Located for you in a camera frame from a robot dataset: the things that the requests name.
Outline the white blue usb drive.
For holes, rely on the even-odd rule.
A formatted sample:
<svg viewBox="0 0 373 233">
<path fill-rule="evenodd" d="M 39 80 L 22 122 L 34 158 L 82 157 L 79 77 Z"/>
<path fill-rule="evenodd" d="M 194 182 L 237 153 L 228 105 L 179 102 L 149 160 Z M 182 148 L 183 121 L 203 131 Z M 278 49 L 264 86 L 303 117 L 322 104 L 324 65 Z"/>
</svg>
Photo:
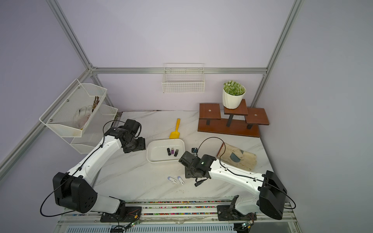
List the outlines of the white blue usb drive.
<svg viewBox="0 0 373 233">
<path fill-rule="evenodd" d="M 180 182 L 180 184 L 182 184 L 182 185 L 185 184 L 185 182 L 184 182 L 184 180 L 182 179 L 181 176 L 178 176 L 177 179 L 178 179 L 178 181 Z"/>
<path fill-rule="evenodd" d="M 177 183 L 177 180 L 176 180 L 175 178 L 171 177 L 171 176 L 168 177 L 168 180 L 169 180 L 170 182 L 172 182 L 173 184 L 176 184 L 176 183 Z"/>
</svg>

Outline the white plastic storage box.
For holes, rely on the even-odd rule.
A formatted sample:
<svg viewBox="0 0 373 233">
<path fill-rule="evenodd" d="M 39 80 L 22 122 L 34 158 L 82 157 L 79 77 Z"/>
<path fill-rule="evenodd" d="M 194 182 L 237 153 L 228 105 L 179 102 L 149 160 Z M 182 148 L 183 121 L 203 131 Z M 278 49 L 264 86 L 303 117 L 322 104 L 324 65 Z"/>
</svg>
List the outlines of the white plastic storage box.
<svg viewBox="0 0 373 233">
<path fill-rule="evenodd" d="M 167 148 L 174 148 L 174 151 L 178 149 L 178 155 L 168 156 Z M 177 162 L 185 151 L 185 143 L 181 139 L 154 140 L 147 147 L 147 160 L 150 163 Z"/>
</svg>

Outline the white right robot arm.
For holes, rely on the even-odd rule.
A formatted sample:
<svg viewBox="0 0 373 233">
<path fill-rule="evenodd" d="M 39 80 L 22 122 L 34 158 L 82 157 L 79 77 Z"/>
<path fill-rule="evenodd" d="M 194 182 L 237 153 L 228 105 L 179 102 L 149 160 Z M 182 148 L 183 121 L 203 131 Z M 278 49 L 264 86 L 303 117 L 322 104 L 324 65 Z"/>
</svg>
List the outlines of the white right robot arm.
<svg viewBox="0 0 373 233">
<path fill-rule="evenodd" d="M 205 154 L 200 158 L 190 152 L 185 152 L 179 163 L 195 179 L 221 180 L 251 193 L 248 197 L 237 195 L 234 198 L 234 211 L 241 215 L 261 212 L 276 220 L 283 218 L 287 190 L 274 172 L 252 173 L 223 163 L 216 157 Z"/>
</svg>

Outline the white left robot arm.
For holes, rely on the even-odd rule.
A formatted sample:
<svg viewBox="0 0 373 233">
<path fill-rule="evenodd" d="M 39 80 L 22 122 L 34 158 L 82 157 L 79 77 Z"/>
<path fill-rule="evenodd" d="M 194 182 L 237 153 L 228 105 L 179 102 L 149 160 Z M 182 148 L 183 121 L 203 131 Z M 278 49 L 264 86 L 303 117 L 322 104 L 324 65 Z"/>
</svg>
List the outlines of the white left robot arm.
<svg viewBox="0 0 373 233">
<path fill-rule="evenodd" d="M 139 122 L 127 119 L 121 126 L 104 131 L 98 145 L 81 162 L 68 172 L 59 172 L 54 176 L 55 203 L 79 213 L 92 211 L 124 217 L 125 201 L 98 194 L 93 183 L 103 165 L 117 151 L 130 153 L 146 149 L 145 138 L 140 136 L 141 130 Z"/>
</svg>

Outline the yellow plastic scoop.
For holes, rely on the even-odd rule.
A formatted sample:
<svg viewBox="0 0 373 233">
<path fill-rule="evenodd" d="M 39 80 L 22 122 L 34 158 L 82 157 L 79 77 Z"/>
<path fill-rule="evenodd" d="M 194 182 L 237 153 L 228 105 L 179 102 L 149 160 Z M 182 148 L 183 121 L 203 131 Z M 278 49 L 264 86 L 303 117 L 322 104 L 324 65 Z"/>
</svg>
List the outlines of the yellow plastic scoop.
<svg viewBox="0 0 373 233">
<path fill-rule="evenodd" d="M 181 119 L 177 119 L 175 131 L 170 133 L 169 139 L 178 139 L 180 137 L 180 133 L 178 132 L 179 126 L 180 126 Z"/>
</svg>

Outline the beige work glove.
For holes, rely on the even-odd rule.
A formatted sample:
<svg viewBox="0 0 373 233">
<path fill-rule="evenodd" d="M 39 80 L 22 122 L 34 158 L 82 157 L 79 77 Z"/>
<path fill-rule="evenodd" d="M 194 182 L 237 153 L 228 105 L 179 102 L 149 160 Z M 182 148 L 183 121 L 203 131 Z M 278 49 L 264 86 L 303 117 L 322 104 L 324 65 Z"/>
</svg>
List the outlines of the beige work glove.
<svg viewBox="0 0 373 233">
<path fill-rule="evenodd" d="M 257 165 L 257 157 L 255 154 L 243 151 L 229 144 L 222 144 L 217 157 L 228 165 L 246 171 L 253 171 Z"/>
</svg>

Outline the clear plastic bag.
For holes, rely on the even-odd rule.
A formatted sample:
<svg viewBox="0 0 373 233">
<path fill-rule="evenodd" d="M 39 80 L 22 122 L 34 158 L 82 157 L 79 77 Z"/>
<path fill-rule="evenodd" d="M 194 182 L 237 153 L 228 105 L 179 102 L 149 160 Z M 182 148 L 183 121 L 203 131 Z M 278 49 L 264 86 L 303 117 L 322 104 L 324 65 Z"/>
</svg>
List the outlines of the clear plastic bag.
<svg viewBox="0 0 373 233">
<path fill-rule="evenodd" d="M 92 114 L 93 106 L 85 106 L 76 111 L 73 117 L 73 127 L 82 130 Z"/>
</svg>

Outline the white mesh two-tier shelf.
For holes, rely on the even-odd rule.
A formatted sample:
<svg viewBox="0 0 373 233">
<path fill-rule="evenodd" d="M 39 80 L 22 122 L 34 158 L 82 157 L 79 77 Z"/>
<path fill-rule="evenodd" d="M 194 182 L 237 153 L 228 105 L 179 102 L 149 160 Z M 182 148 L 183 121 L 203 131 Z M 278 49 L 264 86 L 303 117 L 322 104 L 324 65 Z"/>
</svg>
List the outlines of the white mesh two-tier shelf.
<svg viewBox="0 0 373 233">
<path fill-rule="evenodd" d="M 107 89 L 74 80 L 39 118 L 78 153 L 91 152 L 103 137 L 118 109 L 106 104 Z"/>
</svg>

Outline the brown wooden display stand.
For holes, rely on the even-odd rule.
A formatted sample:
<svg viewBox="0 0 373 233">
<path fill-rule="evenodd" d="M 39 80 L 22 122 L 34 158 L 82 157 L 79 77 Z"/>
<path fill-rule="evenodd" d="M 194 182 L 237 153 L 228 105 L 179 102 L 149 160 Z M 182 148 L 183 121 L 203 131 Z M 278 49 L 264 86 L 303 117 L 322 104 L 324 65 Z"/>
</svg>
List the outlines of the brown wooden display stand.
<svg viewBox="0 0 373 233">
<path fill-rule="evenodd" d="M 222 118 L 218 103 L 201 103 L 199 108 L 198 131 L 233 136 L 260 137 L 260 125 L 270 125 L 263 108 L 251 108 L 245 99 L 236 109 L 224 108 L 228 118 Z"/>
</svg>

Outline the white potted green plant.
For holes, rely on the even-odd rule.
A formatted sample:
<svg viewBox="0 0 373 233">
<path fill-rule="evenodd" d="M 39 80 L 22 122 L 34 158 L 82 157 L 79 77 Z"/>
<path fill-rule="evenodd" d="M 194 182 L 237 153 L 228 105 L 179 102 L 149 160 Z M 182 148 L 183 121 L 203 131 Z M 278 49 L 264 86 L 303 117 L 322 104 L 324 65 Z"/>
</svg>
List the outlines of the white potted green plant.
<svg viewBox="0 0 373 233">
<path fill-rule="evenodd" d="M 242 84 L 233 80 L 225 82 L 222 93 L 223 106 L 227 109 L 238 108 L 245 93 L 246 88 Z"/>
</svg>

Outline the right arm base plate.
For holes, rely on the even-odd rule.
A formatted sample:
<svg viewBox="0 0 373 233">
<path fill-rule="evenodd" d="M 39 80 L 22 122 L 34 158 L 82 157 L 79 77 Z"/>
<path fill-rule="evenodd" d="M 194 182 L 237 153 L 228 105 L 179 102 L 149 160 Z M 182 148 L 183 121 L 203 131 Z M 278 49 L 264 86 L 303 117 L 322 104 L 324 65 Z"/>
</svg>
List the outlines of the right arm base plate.
<svg viewBox="0 0 373 233">
<path fill-rule="evenodd" d="M 256 213 L 248 213 L 246 215 L 241 214 L 234 207 L 229 205 L 218 205 L 217 206 L 218 220 L 219 221 L 256 221 Z"/>
</svg>

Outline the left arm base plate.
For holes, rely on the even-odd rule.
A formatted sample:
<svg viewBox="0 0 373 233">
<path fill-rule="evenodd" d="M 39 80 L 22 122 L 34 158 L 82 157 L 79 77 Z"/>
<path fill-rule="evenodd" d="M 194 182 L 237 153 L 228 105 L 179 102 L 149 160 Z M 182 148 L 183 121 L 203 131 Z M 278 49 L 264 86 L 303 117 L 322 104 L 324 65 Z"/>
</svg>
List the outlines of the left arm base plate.
<svg viewBox="0 0 373 233">
<path fill-rule="evenodd" d="M 100 218 L 100 222 L 103 223 L 121 223 L 121 222 L 134 222 L 140 219 L 142 207 L 130 206 L 120 207 L 116 213 L 109 214 L 103 213 Z"/>
</svg>

